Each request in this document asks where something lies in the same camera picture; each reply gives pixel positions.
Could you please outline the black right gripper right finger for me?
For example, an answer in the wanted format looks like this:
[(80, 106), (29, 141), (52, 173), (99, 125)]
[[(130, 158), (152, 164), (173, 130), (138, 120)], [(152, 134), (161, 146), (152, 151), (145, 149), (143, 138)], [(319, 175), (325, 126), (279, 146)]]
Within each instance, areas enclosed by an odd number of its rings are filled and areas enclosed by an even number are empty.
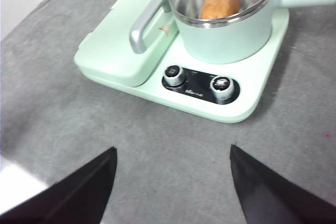
[(335, 206), (230, 147), (236, 194), (247, 223), (335, 223)]

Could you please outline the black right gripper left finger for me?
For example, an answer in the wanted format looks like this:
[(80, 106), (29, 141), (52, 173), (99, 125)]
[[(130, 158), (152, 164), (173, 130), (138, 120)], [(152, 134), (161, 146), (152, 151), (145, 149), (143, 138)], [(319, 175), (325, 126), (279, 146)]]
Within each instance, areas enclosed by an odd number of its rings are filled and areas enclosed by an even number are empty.
[(100, 223), (112, 193), (117, 149), (111, 147), (1, 215), (1, 223)]

